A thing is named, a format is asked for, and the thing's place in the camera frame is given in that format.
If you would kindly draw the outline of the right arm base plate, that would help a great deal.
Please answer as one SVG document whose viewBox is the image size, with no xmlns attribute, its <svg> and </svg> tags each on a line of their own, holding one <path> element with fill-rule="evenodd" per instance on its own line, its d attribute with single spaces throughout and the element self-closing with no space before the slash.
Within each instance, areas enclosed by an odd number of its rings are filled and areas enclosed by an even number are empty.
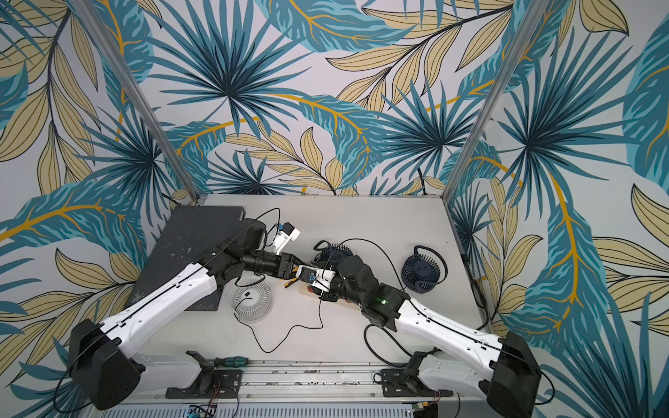
<svg viewBox="0 0 669 418">
<path fill-rule="evenodd" d="M 451 390 L 434 390 L 428 388 L 416 376 L 407 374 L 401 369 L 382 369 L 373 375 L 374 384 L 381 385 L 385 398 L 426 397 L 441 399 L 452 397 Z"/>
</svg>

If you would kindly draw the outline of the beige red power strip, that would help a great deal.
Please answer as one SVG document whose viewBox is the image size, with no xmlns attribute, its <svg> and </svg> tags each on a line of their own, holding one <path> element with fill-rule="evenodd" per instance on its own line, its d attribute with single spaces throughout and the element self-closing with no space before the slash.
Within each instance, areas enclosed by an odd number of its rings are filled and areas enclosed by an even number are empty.
<svg viewBox="0 0 669 418">
<path fill-rule="evenodd" d="M 320 299 L 320 296 L 318 294 L 316 294 L 313 291 L 312 287 L 310 287 L 308 284 L 305 284 L 303 282 L 299 282 L 297 284 L 297 288 L 298 288 L 299 294 L 301 294 L 301 295 L 307 296 L 307 297 L 312 298 L 312 299 L 317 299 L 317 300 Z M 338 301 L 336 301 L 336 305 L 340 306 L 340 307 L 353 309 L 353 310 L 356 310 L 356 311 L 361 310 L 361 308 L 357 304 L 345 301 L 343 299 L 339 299 Z"/>
</svg>

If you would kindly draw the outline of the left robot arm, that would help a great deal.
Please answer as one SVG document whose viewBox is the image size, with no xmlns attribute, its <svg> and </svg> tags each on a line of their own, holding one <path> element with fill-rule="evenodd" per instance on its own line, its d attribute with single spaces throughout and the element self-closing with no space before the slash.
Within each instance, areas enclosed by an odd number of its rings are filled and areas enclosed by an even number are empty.
<svg viewBox="0 0 669 418">
<path fill-rule="evenodd" d="M 215 294 L 245 271 L 287 280 L 296 263 L 284 253 L 300 231 L 281 224 L 273 248 L 265 250 L 265 226 L 244 220 L 235 237 L 211 247 L 174 278 L 129 308 L 102 322 L 83 320 L 71 331 L 66 374 L 98 410 L 111 409 L 137 392 L 180 389 L 214 392 L 214 365 L 196 351 L 178 356 L 145 356 L 139 351 L 193 304 Z"/>
</svg>

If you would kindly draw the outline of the white desk fan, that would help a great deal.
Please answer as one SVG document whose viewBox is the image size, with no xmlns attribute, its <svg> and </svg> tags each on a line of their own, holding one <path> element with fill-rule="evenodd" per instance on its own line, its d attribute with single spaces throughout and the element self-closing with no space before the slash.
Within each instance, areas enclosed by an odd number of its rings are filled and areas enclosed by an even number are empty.
<svg viewBox="0 0 669 418">
<path fill-rule="evenodd" d="M 266 282 L 248 287 L 233 287 L 229 306 L 236 317 L 245 324 L 253 324 L 265 319 L 272 311 L 274 298 Z"/>
</svg>

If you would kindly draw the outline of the navy desk fan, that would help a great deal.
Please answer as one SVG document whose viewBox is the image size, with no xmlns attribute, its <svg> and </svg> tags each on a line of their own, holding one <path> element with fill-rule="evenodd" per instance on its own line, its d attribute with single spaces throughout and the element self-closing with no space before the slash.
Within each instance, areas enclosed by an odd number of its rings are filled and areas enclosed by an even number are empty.
<svg viewBox="0 0 669 418">
<path fill-rule="evenodd" d="M 442 284 L 449 275 L 444 257 L 431 247 L 416 245 L 401 270 L 404 287 L 418 294 L 426 294 Z"/>
<path fill-rule="evenodd" d="M 343 244 L 332 244 L 327 240 L 319 241 L 314 250 L 317 252 L 314 263 L 326 263 L 329 266 L 338 264 L 343 259 L 354 255 L 353 251 Z"/>
</svg>

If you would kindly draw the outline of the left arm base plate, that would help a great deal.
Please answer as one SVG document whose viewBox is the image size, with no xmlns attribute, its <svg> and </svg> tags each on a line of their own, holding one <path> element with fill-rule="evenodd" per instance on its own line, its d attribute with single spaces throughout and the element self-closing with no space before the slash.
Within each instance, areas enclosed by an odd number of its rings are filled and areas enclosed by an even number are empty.
<svg viewBox="0 0 669 418">
<path fill-rule="evenodd" d="M 188 388 L 168 388 L 167 399 L 234 399 L 238 396 L 243 371 L 214 369 L 202 372 Z"/>
</svg>

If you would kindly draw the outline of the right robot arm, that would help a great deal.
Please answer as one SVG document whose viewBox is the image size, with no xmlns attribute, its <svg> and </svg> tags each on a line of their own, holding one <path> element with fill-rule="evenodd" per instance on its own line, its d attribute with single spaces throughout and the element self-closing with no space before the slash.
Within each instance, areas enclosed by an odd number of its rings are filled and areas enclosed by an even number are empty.
<svg viewBox="0 0 669 418">
<path fill-rule="evenodd" d="M 371 325 L 416 337 L 463 364 L 442 370 L 434 355 L 423 355 L 416 371 L 426 388 L 479 396 L 503 417 L 532 416 L 542 370 L 520 335 L 499 337 L 454 322 L 380 282 L 359 256 L 343 259 L 334 271 L 317 269 L 301 278 L 323 299 L 359 306 Z"/>
</svg>

